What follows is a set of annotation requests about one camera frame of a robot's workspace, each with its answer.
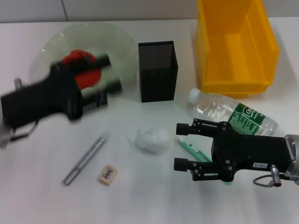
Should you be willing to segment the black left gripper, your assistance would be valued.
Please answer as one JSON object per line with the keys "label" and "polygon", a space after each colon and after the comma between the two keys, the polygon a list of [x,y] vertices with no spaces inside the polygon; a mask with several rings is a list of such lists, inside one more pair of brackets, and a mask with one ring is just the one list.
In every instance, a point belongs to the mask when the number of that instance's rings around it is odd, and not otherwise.
{"label": "black left gripper", "polygon": [[5,125],[17,129],[55,113],[63,113],[69,120],[79,119],[82,93],[75,72],[99,70],[110,65],[107,54],[100,57],[83,55],[52,65],[49,75],[42,81],[1,97]]}

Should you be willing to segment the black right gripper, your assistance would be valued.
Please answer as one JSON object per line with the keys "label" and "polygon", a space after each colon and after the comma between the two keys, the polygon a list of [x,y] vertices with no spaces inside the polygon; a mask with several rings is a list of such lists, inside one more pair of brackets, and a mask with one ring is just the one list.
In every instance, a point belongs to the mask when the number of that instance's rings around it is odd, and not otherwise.
{"label": "black right gripper", "polygon": [[272,165],[283,173],[291,163],[285,138],[240,134],[227,122],[193,119],[191,125],[177,123],[176,135],[213,138],[213,162],[174,158],[174,170],[190,170],[193,181],[231,182],[239,170],[270,171]]}

